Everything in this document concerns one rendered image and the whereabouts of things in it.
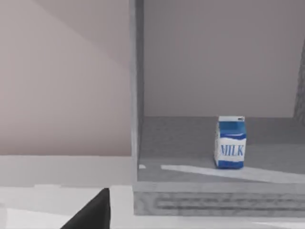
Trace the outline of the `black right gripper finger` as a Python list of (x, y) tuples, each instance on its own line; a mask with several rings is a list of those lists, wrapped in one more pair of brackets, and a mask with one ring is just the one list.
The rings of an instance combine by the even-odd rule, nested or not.
[(111, 229), (109, 188), (102, 189), (60, 229)]

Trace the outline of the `grey cabinet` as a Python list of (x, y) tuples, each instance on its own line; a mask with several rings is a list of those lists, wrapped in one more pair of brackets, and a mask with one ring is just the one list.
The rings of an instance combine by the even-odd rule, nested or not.
[(305, 0), (129, 0), (129, 33), (134, 213), (305, 218)]

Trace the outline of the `blue and white milk carton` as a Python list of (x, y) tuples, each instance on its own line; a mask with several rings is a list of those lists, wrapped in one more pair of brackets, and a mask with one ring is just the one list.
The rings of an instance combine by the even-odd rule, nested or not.
[(216, 122), (214, 161), (218, 169), (244, 167), (246, 126), (243, 116), (219, 116)]

